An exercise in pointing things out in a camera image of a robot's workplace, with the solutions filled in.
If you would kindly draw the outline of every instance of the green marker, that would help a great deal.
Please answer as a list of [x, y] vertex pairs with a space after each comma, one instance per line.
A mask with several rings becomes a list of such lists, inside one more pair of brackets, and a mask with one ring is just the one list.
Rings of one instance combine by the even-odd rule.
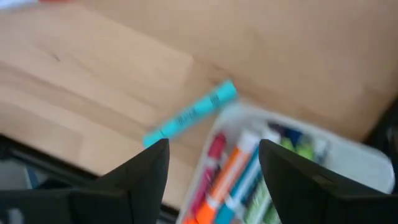
[[262, 178], [253, 195], [253, 199], [249, 205], [248, 212], [244, 217], [244, 221], [247, 224], [260, 223], [270, 203], [271, 196], [269, 195], [266, 181]]
[[314, 159], [313, 150], [310, 144], [305, 143], [297, 146], [297, 154], [311, 161]]
[[264, 215], [263, 223], [264, 224], [278, 224], [280, 222], [278, 213], [276, 212], [276, 208], [274, 205], [271, 205], [268, 208], [266, 215]]
[[280, 140], [280, 145], [285, 147], [286, 149], [290, 150], [290, 151], [294, 151], [294, 146], [292, 141], [289, 138], [283, 137]]

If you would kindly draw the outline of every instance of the pink marker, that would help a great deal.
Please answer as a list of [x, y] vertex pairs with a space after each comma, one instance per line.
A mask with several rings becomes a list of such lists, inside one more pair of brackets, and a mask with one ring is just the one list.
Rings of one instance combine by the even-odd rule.
[[206, 197], [206, 192], [210, 188], [211, 182], [215, 177], [218, 164], [221, 159], [221, 154], [226, 145], [226, 138], [223, 133], [218, 133], [208, 151], [208, 156], [205, 162], [205, 170], [203, 171], [201, 181], [199, 183], [199, 187], [197, 190], [197, 194], [193, 199], [191, 212], [192, 214], [196, 214], [200, 205], [203, 203]]

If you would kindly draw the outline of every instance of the blue marker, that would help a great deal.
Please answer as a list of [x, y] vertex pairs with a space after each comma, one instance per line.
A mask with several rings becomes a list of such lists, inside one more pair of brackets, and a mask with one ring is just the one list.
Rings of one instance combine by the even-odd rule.
[[292, 141], [293, 147], [296, 147], [300, 138], [303, 136], [303, 133], [294, 129], [286, 129], [285, 135]]
[[[280, 134], [268, 129], [265, 132], [264, 139], [279, 143]], [[216, 224], [231, 223], [234, 219], [235, 211], [241, 207], [244, 201], [249, 197], [251, 191], [254, 190], [257, 184], [256, 179], [258, 179], [259, 174], [261, 175], [261, 166], [259, 148], [257, 147], [239, 180], [233, 187], [229, 197], [226, 198], [224, 205], [219, 210], [215, 220]]]
[[224, 82], [211, 93], [185, 108], [175, 118], [161, 125], [144, 137], [144, 147], [148, 148], [162, 138], [172, 139], [190, 126], [195, 125], [218, 108], [237, 97], [238, 93], [230, 80]]

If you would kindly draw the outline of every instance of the teal marker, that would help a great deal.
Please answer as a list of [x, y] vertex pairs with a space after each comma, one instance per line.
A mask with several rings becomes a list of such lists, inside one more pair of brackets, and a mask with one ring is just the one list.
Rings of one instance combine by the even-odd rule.
[[162, 138], [172, 139], [181, 132], [195, 125], [218, 108], [228, 104], [237, 97], [235, 86], [230, 80], [216, 87], [211, 93], [185, 108], [176, 117], [167, 121], [155, 131], [144, 137], [144, 147], [147, 148]]

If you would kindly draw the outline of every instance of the wooden table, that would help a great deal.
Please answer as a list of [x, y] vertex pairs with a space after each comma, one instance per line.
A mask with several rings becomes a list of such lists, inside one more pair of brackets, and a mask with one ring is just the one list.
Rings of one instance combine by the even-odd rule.
[[[145, 2], [1, 13], [0, 131], [104, 174], [143, 150], [143, 135], [225, 79], [260, 106], [355, 140], [397, 94], [398, 16], [378, 14], [391, 7], [376, 8], [362, 23], [373, 5], [362, 6], [359, 19], [348, 20], [359, 28], [339, 26], [340, 19], [324, 30], [332, 13], [310, 14], [319, 20], [308, 22], [288, 1], [272, 3], [276, 11], [257, 1]], [[171, 142], [166, 204], [181, 206], [213, 120]]]

